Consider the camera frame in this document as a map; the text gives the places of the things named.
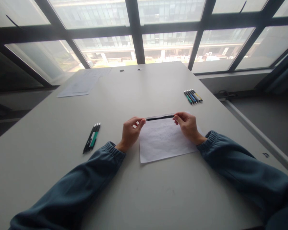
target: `sleeve cuff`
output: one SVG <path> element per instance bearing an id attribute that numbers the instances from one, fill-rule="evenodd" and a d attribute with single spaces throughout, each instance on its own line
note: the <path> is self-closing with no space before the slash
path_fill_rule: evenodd
<path id="1" fill-rule="evenodd" d="M 218 139 L 219 134 L 216 131 L 211 130 L 209 133 L 207 133 L 207 135 L 205 136 L 207 138 L 207 140 L 198 145 L 197 149 L 201 152 L 201 153 L 205 153 L 207 150 L 209 150 L 211 148 L 211 146 L 216 142 L 216 140 Z"/>
<path id="2" fill-rule="evenodd" d="M 103 147 L 104 149 L 110 153 L 111 156 L 116 158 L 124 158 L 126 153 L 121 152 L 120 150 L 115 148 L 115 144 L 111 141 L 107 142 Z"/>

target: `person's left hand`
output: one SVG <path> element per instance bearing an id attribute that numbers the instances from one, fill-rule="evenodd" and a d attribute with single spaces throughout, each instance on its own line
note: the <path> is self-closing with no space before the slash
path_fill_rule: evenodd
<path id="1" fill-rule="evenodd" d="M 145 123 L 146 120 L 139 117 L 133 117 L 126 121 L 123 126 L 122 140 L 115 146 L 115 148 L 122 152 L 126 152 L 138 139 L 141 128 Z"/>

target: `tabletop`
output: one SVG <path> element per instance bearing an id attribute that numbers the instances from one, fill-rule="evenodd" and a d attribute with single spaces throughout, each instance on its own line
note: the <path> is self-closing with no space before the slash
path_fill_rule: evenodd
<path id="1" fill-rule="evenodd" d="M 0 137 L 0 229 L 89 159 L 93 152 L 82 151 L 97 122 L 101 128 L 94 150 L 107 141 L 118 143 L 123 123 L 133 116 L 190 111 L 204 133 L 224 134 L 288 175 L 271 154 L 263 155 L 268 150 L 181 62 L 113 67 L 89 95 L 57 98 L 74 77 Z M 203 103 L 190 105 L 183 93 L 188 89 Z M 199 153 L 141 164 L 137 141 L 87 211 L 82 228 L 228 230 L 261 224 L 255 208 Z"/>

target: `blue sweatshirt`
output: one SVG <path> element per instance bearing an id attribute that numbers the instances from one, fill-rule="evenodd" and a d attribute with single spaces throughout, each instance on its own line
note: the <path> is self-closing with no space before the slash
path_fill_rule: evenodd
<path id="1" fill-rule="evenodd" d="M 210 131 L 198 146 L 202 157 L 260 209 L 268 230 L 288 230 L 288 176 L 255 159 L 233 140 Z M 60 179 L 30 209 L 17 214 L 10 229 L 79 229 L 82 217 L 115 176 L 125 153 L 112 142 Z"/>

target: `white paper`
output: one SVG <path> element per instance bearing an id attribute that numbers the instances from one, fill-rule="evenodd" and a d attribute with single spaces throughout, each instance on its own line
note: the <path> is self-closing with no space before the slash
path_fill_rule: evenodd
<path id="1" fill-rule="evenodd" d="M 181 132 L 172 118 L 146 121 L 140 132 L 140 162 L 148 163 L 191 152 L 197 152 L 194 143 Z"/>
<path id="2" fill-rule="evenodd" d="M 78 76 L 57 97 L 79 96 L 90 93 L 101 76 L 109 74 L 112 68 L 91 69 L 80 71 Z"/>

